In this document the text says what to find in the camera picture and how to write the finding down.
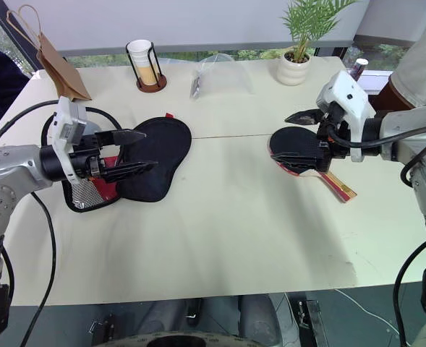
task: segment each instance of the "paper bag handle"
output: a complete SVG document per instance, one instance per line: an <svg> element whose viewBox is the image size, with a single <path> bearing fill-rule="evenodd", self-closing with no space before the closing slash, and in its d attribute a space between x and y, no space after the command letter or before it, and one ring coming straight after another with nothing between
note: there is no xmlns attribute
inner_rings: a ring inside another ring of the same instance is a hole
<svg viewBox="0 0 426 347"><path fill-rule="evenodd" d="M13 27L15 29L15 31L17 31L17 33L19 33L27 42L31 43L31 45L36 48L37 50L41 49L41 44L38 43L34 44L31 39L25 35L16 25L14 25L12 23L12 21L10 20L10 14L13 13L15 15L17 15L17 17L21 20L21 22L23 22L23 24L25 25L26 30L29 32L29 34L35 38L39 37L39 34L37 34L36 31L34 31L31 26L29 26L29 24L25 21L25 19L22 17L22 15L20 14L22 11L23 7L30 7L35 13L36 13L36 18L38 19L38 26L39 26L39 33L42 33L42 28L41 28L41 21L39 20L39 13L38 11L32 7L31 5L28 4L24 4L22 6L20 6L20 8L18 9L18 11L12 11L11 9L7 11L7 23L10 24L11 27Z"/></svg>

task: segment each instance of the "white table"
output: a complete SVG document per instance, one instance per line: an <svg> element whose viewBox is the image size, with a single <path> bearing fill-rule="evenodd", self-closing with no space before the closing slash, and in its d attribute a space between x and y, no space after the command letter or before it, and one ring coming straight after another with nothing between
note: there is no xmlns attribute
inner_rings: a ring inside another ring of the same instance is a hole
<svg viewBox="0 0 426 347"><path fill-rule="evenodd" d="M399 181L401 165L379 158L362 164L334 160L332 172L358 193L342 204L320 180L285 173L267 151L269 134L287 125L286 116L315 107L322 85L343 68L339 59L314 58L307 81L298 87L274 80L274 61L240 64L255 85L253 96L195 102L189 100L194 64L162 66L169 84L151 95L135 89L129 67L80 70L93 97L85 105L108 111L123 127L170 112L189 125L194 139L160 202L120 200L79 214L64 204L60 184L39 192L51 211L59 248L49 305L394 281L405 258L426 239L414 194ZM1 124L55 97L48 78L31 80ZM38 143L53 109L26 116L0 144ZM5 244L17 281L14 304L38 304L51 247L45 217L32 198L18 205ZM423 253L404 280L420 280L425 266Z"/></svg>

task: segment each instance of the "white flower pot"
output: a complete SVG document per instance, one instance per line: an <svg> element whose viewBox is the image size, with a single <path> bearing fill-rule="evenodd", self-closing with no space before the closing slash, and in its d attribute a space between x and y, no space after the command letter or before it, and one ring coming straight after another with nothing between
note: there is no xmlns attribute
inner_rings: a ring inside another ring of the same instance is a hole
<svg viewBox="0 0 426 347"><path fill-rule="evenodd" d="M278 60L277 80L285 85L299 85L303 83L311 62L310 56L308 57L309 60L305 63L293 63L285 58L285 54L282 54Z"/></svg>

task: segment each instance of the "brown paper bag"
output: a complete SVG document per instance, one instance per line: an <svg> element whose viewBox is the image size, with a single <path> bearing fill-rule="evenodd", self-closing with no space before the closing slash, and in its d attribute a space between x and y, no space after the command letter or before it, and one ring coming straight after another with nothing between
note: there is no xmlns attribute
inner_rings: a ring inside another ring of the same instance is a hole
<svg viewBox="0 0 426 347"><path fill-rule="evenodd" d="M30 7L38 18L39 34L37 34L21 16L21 10L24 7ZM26 31L30 37L27 37L16 25L10 21L10 14L15 14L25 25ZM7 11L7 22L31 45L37 50L36 57L44 66L48 75L54 81L56 92L58 96L66 96L71 100L83 99L91 100L88 91L85 89L84 83L81 80L79 72L65 59L63 59L59 52L52 46L47 37L42 33L41 22L39 21L39 14L34 7L30 5L22 5L17 12Z"/></svg>

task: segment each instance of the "paper cup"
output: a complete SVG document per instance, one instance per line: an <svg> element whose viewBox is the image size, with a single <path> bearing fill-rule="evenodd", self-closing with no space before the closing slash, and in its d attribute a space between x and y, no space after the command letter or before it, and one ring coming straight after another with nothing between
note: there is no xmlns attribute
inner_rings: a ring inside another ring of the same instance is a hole
<svg viewBox="0 0 426 347"><path fill-rule="evenodd" d="M151 46L152 43L149 40L134 40L127 44L127 50L132 63L134 63L135 69L145 85L156 84L156 77L150 66L150 60L152 61L155 72L158 73L153 52L150 52L150 60L148 59L148 50Z"/></svg>

